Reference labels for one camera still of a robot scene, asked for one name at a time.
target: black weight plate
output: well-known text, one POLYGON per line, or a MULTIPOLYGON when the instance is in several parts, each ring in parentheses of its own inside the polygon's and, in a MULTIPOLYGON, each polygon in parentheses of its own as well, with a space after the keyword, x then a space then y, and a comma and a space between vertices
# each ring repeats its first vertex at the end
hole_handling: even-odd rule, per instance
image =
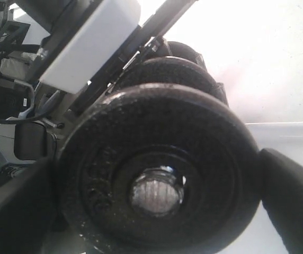
POLYGON ((114 91, 145 83, 170 83, 189 86, 228 104, 222 84, 216 83, 197 64, 182 58, 153 58, 136 65, 115 85, 114 91))
POLYGON ((59 157, 61 208, 101 252, 216 253, 247 227, 259 204, 256 144, 212 96, 145 84, 88 111, 59 157), (184 201, 155 218, 130 205, 132 181, 167 165, 187 179, 184 201))
POLYGON ((172 56, 187 59, 207 70, 202 55, 197 53, 193 48, 177 41, 169 41, 168 46, 172 52, 172 56))

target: dumbbell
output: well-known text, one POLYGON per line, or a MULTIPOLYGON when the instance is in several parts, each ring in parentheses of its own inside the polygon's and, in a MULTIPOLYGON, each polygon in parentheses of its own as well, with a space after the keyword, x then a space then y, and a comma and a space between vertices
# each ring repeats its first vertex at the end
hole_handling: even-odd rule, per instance
POLYGON ((186 64, 193 76, 174 67, 168 80, 149 61, 150 75, 132 70, 65 141, 61 209, 99 253, 216 253, 259 205, 257 146, 207 74, 186 64))

